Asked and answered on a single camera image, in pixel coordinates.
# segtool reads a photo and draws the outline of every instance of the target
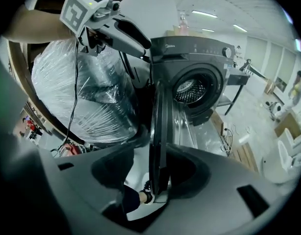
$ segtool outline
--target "power strip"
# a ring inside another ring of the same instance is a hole
[[[226,123],[226,122],[222,123],[221,136],[223,136],[225,138],[228,136],[228,123]]]

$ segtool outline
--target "plastic-wrapped object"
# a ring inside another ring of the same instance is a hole
[[[32,82],[38,98],[66,127],[74,103],[75,40],[51,42],[34,61]],[[78,52],[78,101],[71,131],[89,143],[133,137],[139,126],[137,98],[117,51],[97,57]]]

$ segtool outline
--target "midea logo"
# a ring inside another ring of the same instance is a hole
[[[165,47],[166,48],[171,48],[171,47],[175,47],[175,45],[168,45],[168,44],[166,44]]]

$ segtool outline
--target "black washing machine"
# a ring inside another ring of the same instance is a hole
[[[233,66],[234,46],[218,40],[173,36],[151,39],[152,78],[169,83],[194,125],[211,117]]]

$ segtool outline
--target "dial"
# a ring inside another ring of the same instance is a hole
[[[223,56],[230,58],[232,55],[232,51],[229,47],[224,47],[222,50],[222,54],[223,54]]]

